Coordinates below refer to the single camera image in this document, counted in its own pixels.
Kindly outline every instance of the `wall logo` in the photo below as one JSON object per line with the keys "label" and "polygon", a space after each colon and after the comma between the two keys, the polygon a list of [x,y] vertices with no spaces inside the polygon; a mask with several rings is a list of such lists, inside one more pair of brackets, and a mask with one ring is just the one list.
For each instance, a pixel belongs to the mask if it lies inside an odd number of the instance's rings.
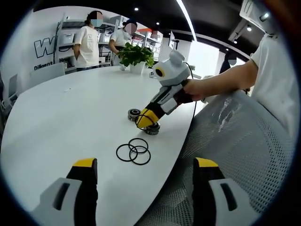
{"label": "wall logo", "polygon": [[[60,63],[63,62],[63,63],[67,63],[68,60],[65,58],[60,58]],[[50,61],[48,63],[45,63],[45,64],[39,64],[39,65],[36,65],[34,66],[34,70],[38,70],[40,68],[43,68],[43,67],[47,67],[47,66],[50,66],[50,65],[53,65],[53,61]]]}
{"label": "wall logo", "polygon": [[51,39],[45,38],[43,40],[37,40],[33,43],[37,58],[43,57],[45,54],[51,55],[54,53],[54,39],[55,37],[53,36]]}

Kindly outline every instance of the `rubber o-ring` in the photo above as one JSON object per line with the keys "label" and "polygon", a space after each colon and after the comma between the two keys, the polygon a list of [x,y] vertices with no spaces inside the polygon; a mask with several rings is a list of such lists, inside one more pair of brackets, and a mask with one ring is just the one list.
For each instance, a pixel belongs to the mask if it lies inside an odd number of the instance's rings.
{"label": "rubber o-ring", "polygon": [[149,116],[145,115],[145,113],[147,113],[147,111],[144,112],[143,114],[138,115],[138,116],[136,117],[136,120],[135,120],[135,125],[136,125],[136,127],[137,127],[138,129],[142,130],[142,131],[146,131],[146,130],[147,130],[147,129],[142,129],[142,128],[139,128],[139,127],[138,127],[138,124],[139,124],[139,122],[141,121],[142,117],[148,118],[148,119],[151,121],[152,124],[155,124],[155,122],[154,122]]}
{"label": "rubber o-ring", "polygon": [[143,148],[145,148],[145,150],[149,153],[150,158],[149,158],[146,162],[144,162],[144,163],[137,163],[137,162],[135,162],[134,160],[136,159],[138,153],[136,153],[136,157],[132,159],[132,157],[131,157],[131,152],[134,152],[134,151],[133,151],[133,148],[132,148],[132,149],[130,150],[130,152],[129,152],[129,158],[130,158],[131,162],[133,162],[134,164],[139,165],[139,166],[143,166],[143,165],[149,163],[149,161],[151,160],[151,153],[150,153],[150,151],[149,151],[146,147],[144,147],[144,146],[134,146],[134,148],[135,148],[136,150],[137,150],[137,147],[143,147]]}
{"label": "rubber o-ring", "polygon": [[[136,156],[132,159],[132,158],[130,158],[129,160],[125,160],[125,159],[121,159],[120,157],[119,157],[119,155],[118,155],[118,150],[121,148],[121,147],[124,147],[124,146],[128,146],[128,147],[132,147],[131,148],[131,150],[133,150],[133,149],[136,149]],[[130,161],[133,161],[133,160],[135,160],[136,158],[137,158],[137,156],[138,156],[138,151],[137,151],[137,148],[135,147],[135,146],[133,146],[133,145],[130,145],[130,144],[122,144],[122,145],[120,145],[117,149],[116,149],[116,155],[117,155],[117,158],[119,158],[120,160],[122,160],[122,161],[125,161],[125,162],[130,162]]]}
{"label": "rubber o-ring", "polygon": [[149,144],[146,142],[146,140],[142,139],[142,138],[133,138],[131,139],[128,144],[131,145],[131,142],[134,141],[134,140],[142,140],[146,143],[146,149],[149,149]]}

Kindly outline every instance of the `white table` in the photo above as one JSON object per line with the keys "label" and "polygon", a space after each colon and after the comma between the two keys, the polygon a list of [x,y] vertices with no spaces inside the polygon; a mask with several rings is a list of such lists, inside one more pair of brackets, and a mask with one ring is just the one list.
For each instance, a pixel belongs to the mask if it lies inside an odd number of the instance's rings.
{"label": "white table", "polygon": [[[153,202],[179,155],[193,117],[194,103],[181,105],[150,136],[127,119],[158,92],[157,79],[105,67],[68,74],[20,95],[7,121],[1,149],[3,174],[27,211],[40,194],[66,177],[79,159],[98,160],[96,222],[132,226]],[[122,162],[116,148],[135,137],[149,143],[143,166]],[[120,156],[128,157],[128,147]],[[148,155],[137,158],[144,162]]]}

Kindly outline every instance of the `white flower pot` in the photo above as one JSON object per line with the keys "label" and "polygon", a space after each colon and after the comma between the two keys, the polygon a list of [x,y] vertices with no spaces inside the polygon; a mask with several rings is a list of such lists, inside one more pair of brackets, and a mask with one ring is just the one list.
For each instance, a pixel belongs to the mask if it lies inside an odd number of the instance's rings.
{"label": "white flower pot", "polygon": [[133,74],[142,74],[144,68],[145,68],[145,62],[140,62],[136,64],[136,66],[130,65],[130,71]]}

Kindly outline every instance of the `window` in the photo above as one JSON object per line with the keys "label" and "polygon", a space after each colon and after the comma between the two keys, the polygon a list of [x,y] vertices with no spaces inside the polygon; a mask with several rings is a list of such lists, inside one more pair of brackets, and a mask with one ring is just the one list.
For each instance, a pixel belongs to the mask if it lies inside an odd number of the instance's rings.
{"label": "window", "polygon": [[193,41],[188,55],[189,65],[195,66],[194,74],[201,76],[214,75],[219,49],[213,46]]}

